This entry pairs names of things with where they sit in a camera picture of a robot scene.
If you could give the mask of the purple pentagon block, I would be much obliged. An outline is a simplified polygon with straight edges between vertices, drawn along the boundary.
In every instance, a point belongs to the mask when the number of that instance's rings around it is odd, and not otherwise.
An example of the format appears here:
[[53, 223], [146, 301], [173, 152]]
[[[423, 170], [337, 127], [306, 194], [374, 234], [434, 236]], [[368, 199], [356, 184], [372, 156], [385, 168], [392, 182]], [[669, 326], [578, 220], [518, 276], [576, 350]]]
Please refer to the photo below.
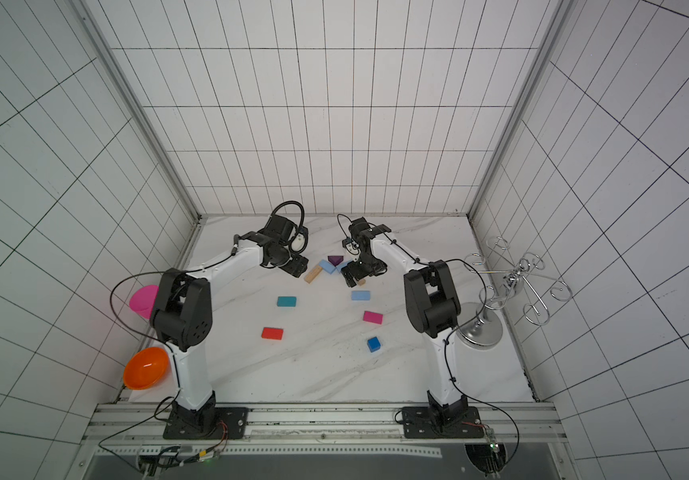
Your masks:
[[329, 255], [328, 262], [334, 266], [339, 266], [344, 262], [344, 257], [342, 257], [342, 255]]

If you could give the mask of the teal block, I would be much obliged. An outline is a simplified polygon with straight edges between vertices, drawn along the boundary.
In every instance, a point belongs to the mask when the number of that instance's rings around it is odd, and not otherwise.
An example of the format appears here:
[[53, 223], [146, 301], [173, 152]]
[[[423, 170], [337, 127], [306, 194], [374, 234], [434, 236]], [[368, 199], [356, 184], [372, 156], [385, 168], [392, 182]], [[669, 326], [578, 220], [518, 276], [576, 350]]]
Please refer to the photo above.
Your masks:
[[294, 308], [296, 307], [296, 302], [298, 302], [296, 296], [278, 296], [276, 306], [280, 308]]

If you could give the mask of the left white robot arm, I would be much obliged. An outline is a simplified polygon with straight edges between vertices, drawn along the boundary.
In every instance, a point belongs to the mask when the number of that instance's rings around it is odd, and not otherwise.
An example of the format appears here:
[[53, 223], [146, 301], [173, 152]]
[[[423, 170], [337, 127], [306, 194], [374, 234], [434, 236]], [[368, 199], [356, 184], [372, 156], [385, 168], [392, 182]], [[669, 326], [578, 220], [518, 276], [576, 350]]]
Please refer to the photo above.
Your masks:
[[164, 438], [242, 438], [248, 410], [218, 407], [208, 379], [204, 342], [214, 325], [212, 292], [256, 267], [278, 268], [298, 278], [308, 267], [308, 259], [302, 256], [306, 246], [304, 220], [294, 222], [273, 213], [264, 228], [234, 236], [227, 252], [194, 269], [172, 268], [162, 274], [150, 325], [158, 342], [170, 349], [178, 388]]

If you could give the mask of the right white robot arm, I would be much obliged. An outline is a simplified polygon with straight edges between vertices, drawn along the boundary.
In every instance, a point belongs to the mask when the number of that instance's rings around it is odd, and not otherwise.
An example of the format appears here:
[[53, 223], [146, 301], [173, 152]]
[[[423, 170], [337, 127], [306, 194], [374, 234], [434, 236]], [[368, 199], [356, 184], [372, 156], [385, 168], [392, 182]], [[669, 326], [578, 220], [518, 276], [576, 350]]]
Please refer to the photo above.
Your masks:
[[426, 428], [438, 437], [461, 438], [472, 432], [465, 424], [469, 402], [450, 372], [447, 354], [453, 342], [443, 337], [459, 326], [462, 313], [452, 272], [447, 262], [422, 258], [390, 237], [390, 232], [388, 226], [372, 224], [364, 217], [353, 220], [342, 245], [354, 260], [342, 268], [342, 276], [354, 288], [368, 277], [389, 272], [402, 275], [406, 314], [412, 328], [423, 336], [434, 372], [428, 387]]

